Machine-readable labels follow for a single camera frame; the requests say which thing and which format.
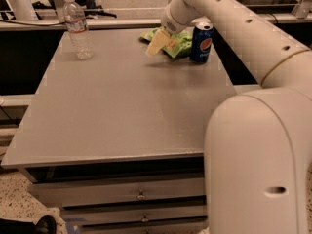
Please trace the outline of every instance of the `white robotic arm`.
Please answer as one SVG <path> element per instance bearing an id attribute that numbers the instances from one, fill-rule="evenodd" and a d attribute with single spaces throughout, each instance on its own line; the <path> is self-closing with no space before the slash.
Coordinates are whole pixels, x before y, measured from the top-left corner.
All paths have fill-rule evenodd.
<path id="1" fill-rule="evenodd" d="M 211 234 L 307 234 L 312 163 L 312 52 L 235 0 L 172 0 L 172 34 L 206 16 L 260 91 L 232 97 L 205 138 Z"/>
<path id="2" fill-rule="evenodd" d="M 17 20 L 38 20 L 30 0 L 8 0 Z"/>

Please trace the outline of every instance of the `blue can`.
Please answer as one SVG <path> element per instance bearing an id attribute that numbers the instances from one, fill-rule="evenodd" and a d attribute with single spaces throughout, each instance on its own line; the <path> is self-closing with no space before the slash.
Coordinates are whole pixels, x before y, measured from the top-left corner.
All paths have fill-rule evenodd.
<path id="1" fill-rule="evenodd" d="M 190 60 L 197 64 L 207 62 L 213 42 L 214 26 L 209 22 L 199 22 L 193 31 Z"/>

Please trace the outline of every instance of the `drawer knob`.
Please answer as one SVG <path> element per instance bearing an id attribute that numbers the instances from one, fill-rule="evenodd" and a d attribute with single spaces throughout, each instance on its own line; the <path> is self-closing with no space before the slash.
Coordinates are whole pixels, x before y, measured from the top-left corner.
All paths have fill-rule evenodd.
<path id="1" fill-rule="evenodd" d="M 138 200 L 145 200 L 146 196 L 143 194 L 142 190 L 139 190 L 139 194 L 136 196 Z"/>
<path id="2" fill-rule="evenodd" d="M 149 219 L 147 218 L 146 215 L 143 216 L 143 219 L 141 220 L 141 222 L 149 222 Z"/>

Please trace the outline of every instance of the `plastic water bottle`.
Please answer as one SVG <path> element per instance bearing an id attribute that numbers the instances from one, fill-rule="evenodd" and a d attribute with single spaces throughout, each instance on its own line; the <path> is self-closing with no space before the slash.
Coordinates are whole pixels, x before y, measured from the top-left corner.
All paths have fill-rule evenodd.
<path id="1" fill-rule="evenodd" d="M 78 59 L 90 59 L 94 53 L 85 13 L 75 0 L 64 1 L 64 19 Z"/>

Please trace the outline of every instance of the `metal drawer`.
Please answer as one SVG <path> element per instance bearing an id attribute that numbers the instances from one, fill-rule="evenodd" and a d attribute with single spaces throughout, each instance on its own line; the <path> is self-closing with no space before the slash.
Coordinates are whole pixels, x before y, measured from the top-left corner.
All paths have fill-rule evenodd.
<path id="1" fill-rule="evenodd" d="M 183 198 L 205 195 L 202 174 L 143 176 L 32 184 L 28 191 L 47 207 Z"/>
<path id="2" fill-rule="evenodd" d="M 69 224 L 81 226 L 207 216 L 205 197 L 146 203 L 64 210 L 61 217 Z"/>
<path id="3" fill-rule="evenodd" d="M 81 234 L 194 234 L 208 227 L 206 218 L 159 221 L 150 224 L 120 224 L 114 226 L 90 226 L 80 228 Z"/>

